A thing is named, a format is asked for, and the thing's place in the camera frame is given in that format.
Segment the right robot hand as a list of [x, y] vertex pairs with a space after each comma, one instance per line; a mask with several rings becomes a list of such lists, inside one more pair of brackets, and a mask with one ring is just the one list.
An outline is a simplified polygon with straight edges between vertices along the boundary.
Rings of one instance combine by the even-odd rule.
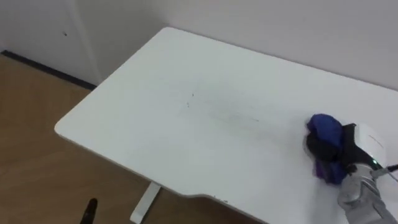
[[383, 166], [369, 152], [355, 143], [356, 124], [311, 126], [305, 139], [306, 146], [315, 159], [329, 164], [339, 164], [346, 172], [354, 164], [364, 164], [372, 170]]

